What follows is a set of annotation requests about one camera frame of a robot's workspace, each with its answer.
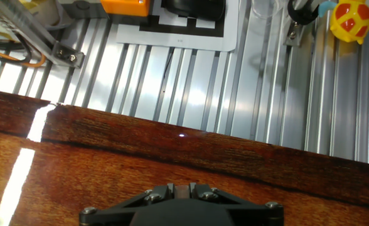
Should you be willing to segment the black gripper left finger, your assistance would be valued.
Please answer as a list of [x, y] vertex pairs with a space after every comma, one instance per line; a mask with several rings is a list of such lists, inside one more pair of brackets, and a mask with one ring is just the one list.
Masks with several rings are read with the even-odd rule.
[[130, 224], [139, 210], [174, 198], [174, 184], [155, 186], [124, 202], [105, 210], [86, 207], [79, 213], [79, 225], [118, 225]]

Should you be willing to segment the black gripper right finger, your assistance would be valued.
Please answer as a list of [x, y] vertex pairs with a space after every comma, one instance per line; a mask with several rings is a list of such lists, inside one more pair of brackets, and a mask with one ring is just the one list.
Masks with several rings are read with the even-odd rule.
[[227, 193], [208, 184], [190, 183], [190, 197], [222, 209], [232, 221], [232, 225], [273, 225], [284, 224], [284, 206], [269, 201], [255, 204]]

